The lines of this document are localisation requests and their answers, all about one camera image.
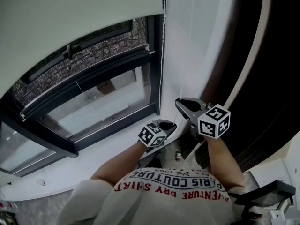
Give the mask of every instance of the black window frame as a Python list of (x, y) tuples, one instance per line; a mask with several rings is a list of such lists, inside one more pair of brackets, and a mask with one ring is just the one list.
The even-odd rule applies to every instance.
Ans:
[[(146, 28), (146, 45), (130, 49), (84, 69), (40, 95), (29, 106), (23, 106), (8, 91), (0, 99), (0, 121), (30, 140), (50, 149), (48, 154), (41, 154), (8, 172), (23, 177), (65, 157), (75, 158), (78, 152), (102, 139), (155, 113), (159, 115), (159, 89), (161, 78), (161, 44), (163, 15), (151, 15), (144, 18)], [(39, 119), (65, 103), (107, 79), (123, 74), (129, 70), (149, 64), (150, 69), (150, 104), (115, 122), (72, 142), (50, 128)]]

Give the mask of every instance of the window glass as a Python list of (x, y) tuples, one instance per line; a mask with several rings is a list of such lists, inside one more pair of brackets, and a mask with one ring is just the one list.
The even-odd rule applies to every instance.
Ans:
[[(76, 44), (77, 42), (80, 43), (82, 41), (85, 42), (87, 40), (86, 38), (89, 38), (89, 36), (85, 36), (83, 38), (84, 40), (80, 38), (71, 44)], [(109, 38), (74, 54), (72, 59), (65, 59), (56, 64), (30, 83), (19, 79), (12, 86), (11, 91), (14, 97), (23, 106), (26, 106), (43, 92), (47, 91), (52, 86), (58, 84), (69, 76), (74, 75), (83, 69), (102, 61), (103, 59), (143, 44), (146, 44), (144, 19), (134, 19), (132, 31)], [(46, 58), (45, 60), (49, 62), (55, 56), (51, 54), (47, 57), (51, 59)]]
[(135, 68), (55, 108), (41, 122), (77, 141), (150, 103), (149, 65)]
[(22, 164), (29, 162), (36, 156), (45, 154), (50, 150), (27, 139), (14, 131), (4, 122), (0, 129), (0, 168), (12, 171)]

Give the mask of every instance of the window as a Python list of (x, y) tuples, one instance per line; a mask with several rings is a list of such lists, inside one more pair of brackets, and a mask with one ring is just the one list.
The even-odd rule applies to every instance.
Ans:
[(25, 176), (159, 113), (162, 15), (81, 37), (0, 100), (0, 169)]

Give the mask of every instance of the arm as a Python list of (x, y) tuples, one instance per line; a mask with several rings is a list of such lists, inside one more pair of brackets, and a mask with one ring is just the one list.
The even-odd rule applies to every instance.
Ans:
[(136, 144), (104, 163), (91, 177), (104, 180), (113, 186), (125, 175), (134, 170), (147, 147), (138, 141)]
[(224, 141), (204, 137), (208, 143), (211, 173), (228, 191), (233, 187), (245, 187), (245, 179), (239, 165), (231, 155)]

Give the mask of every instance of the roller blind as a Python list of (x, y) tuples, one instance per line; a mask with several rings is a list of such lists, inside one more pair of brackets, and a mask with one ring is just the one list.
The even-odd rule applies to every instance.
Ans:
[(162, 12), (162, 0), (0, 0), (0, 97), (62, 46), (98, 29)]

